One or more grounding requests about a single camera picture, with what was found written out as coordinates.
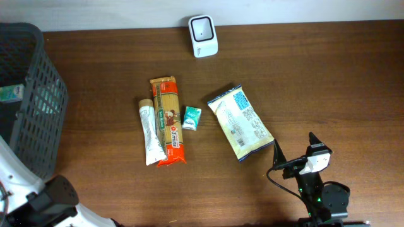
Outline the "white tube with tan cap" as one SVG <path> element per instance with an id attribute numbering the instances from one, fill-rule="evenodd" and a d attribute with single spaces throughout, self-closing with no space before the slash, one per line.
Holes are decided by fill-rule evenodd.
<path id="1" fill-rule="evenodd" d="M 166 159 L 156 132 L 155 110 L 151 99 L 142 99 L 138 103 L 141 125 L 145 137 L 146 165 L 149 166 Z"/>

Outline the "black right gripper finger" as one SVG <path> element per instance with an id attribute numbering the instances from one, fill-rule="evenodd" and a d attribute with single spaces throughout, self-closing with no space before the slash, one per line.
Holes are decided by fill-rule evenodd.
<path id="1" fill-rule="evenodd" d="M 273 154 L 273 168 L 283 168 L 286 164 L 287 160 L 283 154 L 283 151 L 278 143 L 278 141 L 274 140 L 274 154 Z"/>
<path id="2" fill-rule="evenodd" d="M 322 142 L 314 135 L 313 132 L 309 133 L 309 143 L 311 146 L 321 144 Z"/>

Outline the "orange spaghetti packet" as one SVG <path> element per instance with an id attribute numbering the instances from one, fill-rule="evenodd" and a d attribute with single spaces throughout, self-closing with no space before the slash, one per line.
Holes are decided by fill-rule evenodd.
<path id="1" fill-rule="evenodd" d="M 151 79 L 157 137 L 166 158 L 157 166 L 186 163 L 177 82 L 174 76 Z"/>

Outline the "yellow white snack bag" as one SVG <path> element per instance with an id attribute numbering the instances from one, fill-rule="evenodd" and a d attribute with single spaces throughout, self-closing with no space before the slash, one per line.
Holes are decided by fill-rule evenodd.
<path id="1" fill-rule="evenodd" d="M 240 84 L 210 100 L 208 106 L 239 161 L 274 143 L 275 138 L 255 112 Z"/>

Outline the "small green tissue pack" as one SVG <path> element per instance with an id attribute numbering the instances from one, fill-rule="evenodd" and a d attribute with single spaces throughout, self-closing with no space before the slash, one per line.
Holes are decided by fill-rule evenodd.
<path id="1" fill-rule="evenodd" d="M 196 131 L 201 117 L 201 109 L 195 107 L 186 107 L 184 114 L 183 129 Z"/>

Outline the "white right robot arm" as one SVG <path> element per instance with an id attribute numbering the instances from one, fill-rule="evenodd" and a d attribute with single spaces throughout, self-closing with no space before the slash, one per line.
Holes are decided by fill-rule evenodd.
<path id="1" fill-rule="evenodd" d="M 274 141 L 273 166 L 266 172 L 268 180 L 280 189 L 303 202 L 308 217 L 300 218 L 293 226 L 369 226 L 366 222 L 349 222 L 350 188 L 335 181 L 324 182 L 320 172 L 329 167 L 332 150 L 320 141 L 313 132 L 309 133 L 309 145 L 305 155 L 287 160 L 278 143 Z M 298 193 L 276 183 L 270 173 L 281 170 L 283 179 L 294 178 Z"/>

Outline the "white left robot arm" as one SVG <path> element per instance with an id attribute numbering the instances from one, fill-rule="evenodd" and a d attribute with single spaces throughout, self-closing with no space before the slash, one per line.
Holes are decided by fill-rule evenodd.
<path id="1" fill-rule="evenodd" d="M 58 175 L 48 182 L 32 173 L 1 140 L 1 226 L 105 226 L 103 218 L 79 202 L 70 182 Z"/>

